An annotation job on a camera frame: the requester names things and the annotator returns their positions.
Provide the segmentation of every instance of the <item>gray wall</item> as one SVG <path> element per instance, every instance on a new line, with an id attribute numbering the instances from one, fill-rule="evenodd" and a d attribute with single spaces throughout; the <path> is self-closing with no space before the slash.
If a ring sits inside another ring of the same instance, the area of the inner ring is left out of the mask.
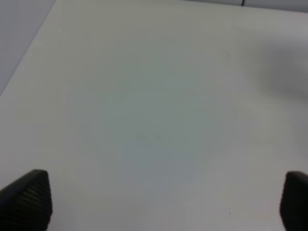
<path id="1" fill-rule="evenodd" d="M 55 0 L 0 0 L 0 94 Z"/>
<path id="2" fill-rule="evenodd" d="M 308 12 L 307 0 L 246 0 L 245 6 Z"/>

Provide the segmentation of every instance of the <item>black rubber pad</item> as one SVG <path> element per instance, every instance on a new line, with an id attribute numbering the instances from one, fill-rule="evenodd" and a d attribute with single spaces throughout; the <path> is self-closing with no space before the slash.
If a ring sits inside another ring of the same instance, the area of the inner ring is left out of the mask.
<path id="1" fill-rule="evenodd" d="M 308 176 L 306 174 L 287 173 L 280 215 L 287 231 L 308 231 Z"/>
<path id="2" fill-rule="evenodd" d="M 51 215 L 45 170 L 33 170 L 0 191 L 0 231 L 45 231 Z"/>

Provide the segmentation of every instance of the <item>white surface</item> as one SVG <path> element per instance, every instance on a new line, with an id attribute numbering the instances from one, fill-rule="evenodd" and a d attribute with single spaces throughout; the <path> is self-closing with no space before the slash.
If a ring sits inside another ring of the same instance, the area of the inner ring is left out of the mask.
<path id="1" fill-rule="evenodd" d="M 58 0 L 0 97 L 0 186 L 50 173 L 50 231 L 282 231 L 308 172 L 308 14 Z"/>
<path id="2" fill-rule="evenodd" d="M 245 0 L 245 6 L 308 12 L 306 0 Z"/>
<path id="3" fill-rule="evenodd" d="M 55 0 L 0 0 L 0 94 Z"/>

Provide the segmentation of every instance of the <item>white table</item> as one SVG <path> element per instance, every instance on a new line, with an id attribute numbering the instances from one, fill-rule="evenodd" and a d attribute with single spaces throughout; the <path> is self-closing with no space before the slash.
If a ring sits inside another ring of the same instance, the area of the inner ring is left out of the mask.
<path id="1" fill-rule="evenodd" d="M 50 231 L 282 231 L 308 172 L 308 14 L 58 0 L 0 97 L 0 186 L 50 174 Z"/>

